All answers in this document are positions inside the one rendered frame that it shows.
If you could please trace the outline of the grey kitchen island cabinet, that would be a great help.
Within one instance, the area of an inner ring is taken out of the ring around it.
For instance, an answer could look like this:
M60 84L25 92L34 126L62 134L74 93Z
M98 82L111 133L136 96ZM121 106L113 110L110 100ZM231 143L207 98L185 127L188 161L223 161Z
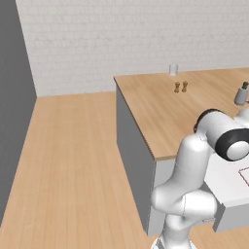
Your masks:
M172 174L175 159L156 161L125 101L117 94L117 144L144 232L160 234L165 214L151 205L151 192Z

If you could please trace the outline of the white open drawer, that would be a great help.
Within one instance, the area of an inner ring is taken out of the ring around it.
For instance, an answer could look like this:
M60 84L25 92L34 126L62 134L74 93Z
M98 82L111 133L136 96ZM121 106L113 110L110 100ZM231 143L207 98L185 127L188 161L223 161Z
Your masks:
M204 182L205 189L217 200L215 232L249 226L249 186L238 173L246 167L249 167L249 156L226 161L213 154L209 160Z

